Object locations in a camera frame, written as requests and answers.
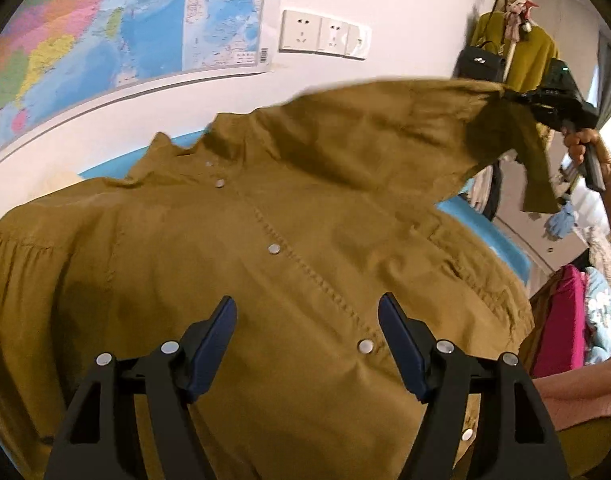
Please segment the left forearm pink sleeve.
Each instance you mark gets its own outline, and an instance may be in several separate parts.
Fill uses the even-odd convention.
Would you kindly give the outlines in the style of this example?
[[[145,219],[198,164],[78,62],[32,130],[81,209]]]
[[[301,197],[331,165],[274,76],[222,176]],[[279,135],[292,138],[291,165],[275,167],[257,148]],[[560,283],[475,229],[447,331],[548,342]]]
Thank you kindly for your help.
[[[556,430],[611,417],[611,357],[534,381]]]

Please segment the right hand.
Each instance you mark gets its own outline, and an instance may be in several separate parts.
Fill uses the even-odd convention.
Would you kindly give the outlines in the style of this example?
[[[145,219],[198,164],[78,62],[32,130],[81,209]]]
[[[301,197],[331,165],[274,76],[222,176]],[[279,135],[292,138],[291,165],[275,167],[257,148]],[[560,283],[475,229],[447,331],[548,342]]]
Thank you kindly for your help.
[[[611,154],[597,130],[584,128],[573,131],[570,128],[563,127],[561,132],[568,154],[577,166],[583,164],[589,148],[595,148],[601,174],[605,179],[611,176]]]

